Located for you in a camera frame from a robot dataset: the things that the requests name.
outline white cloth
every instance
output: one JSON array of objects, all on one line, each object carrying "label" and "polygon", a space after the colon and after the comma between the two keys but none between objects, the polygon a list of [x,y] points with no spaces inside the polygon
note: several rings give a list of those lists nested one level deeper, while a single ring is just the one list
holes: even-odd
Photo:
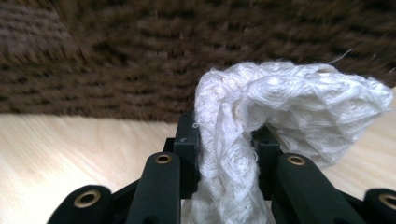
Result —
[{"label": "white cloth", "polygon": [[339,160],[372,120],[387,110],[390,89],[316,63],[240,63],[206,73],[196,90],[201,134],[198,191],[183,205],[183,223],[265,223],[251,132],[269,124],[285,152],[318,166]]}]

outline white fabric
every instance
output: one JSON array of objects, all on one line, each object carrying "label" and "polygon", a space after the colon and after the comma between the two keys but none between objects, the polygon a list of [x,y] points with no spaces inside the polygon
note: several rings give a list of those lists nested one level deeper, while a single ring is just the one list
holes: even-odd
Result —
[{"label": "white fabric", "polygon": [[386,111],[389,88],[316,63],[240,63],[206,73],[196,90],[201,181],[183,223],[265,223],[251,132],[270,124],[281,148],[318,166],[336,162]]}]

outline brown carpet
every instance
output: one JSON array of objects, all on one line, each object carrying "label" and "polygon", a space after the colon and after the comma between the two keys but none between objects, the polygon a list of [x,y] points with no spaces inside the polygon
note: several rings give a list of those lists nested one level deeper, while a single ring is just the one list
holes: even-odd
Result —
[{"label": "brown carpet", "polygon": [[392,0],[0,1],[0,112],[176,121],[212,67],[327,63],[396,85]]}]

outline black mechanical bracket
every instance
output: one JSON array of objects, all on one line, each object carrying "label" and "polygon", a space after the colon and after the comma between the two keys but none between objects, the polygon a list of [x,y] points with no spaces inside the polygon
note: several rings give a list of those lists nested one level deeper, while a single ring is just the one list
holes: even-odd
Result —
[{"label": "black mechanical bracket", "polygon": [[[69,194],[49,224],[180,223],[180,200],[197,190],[200,136],[193,113],[181,115],[175,138],[163,152],[151,155],[141,178],[115,193],[85,186]],[[396,223],[396,191],[370,189],[360,201],[338,189],[308,158],[282,153],[271,132],[253,134],[260,167],[259,186],[272,201],[276,223],[360,224]]]}]

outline light wood surface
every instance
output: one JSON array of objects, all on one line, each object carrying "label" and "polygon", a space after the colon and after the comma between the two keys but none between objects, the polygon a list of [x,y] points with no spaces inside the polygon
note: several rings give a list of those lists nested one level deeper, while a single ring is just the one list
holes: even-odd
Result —
[{"label": "light wood surface", "polygon": [[[140,177],[176,124],[53,116],[0,116],[0,223],[45,223],[79,187],[112,191]],[[396,189],[396,112],[378,118],[324,174],[362,198],[369,188]]]}]

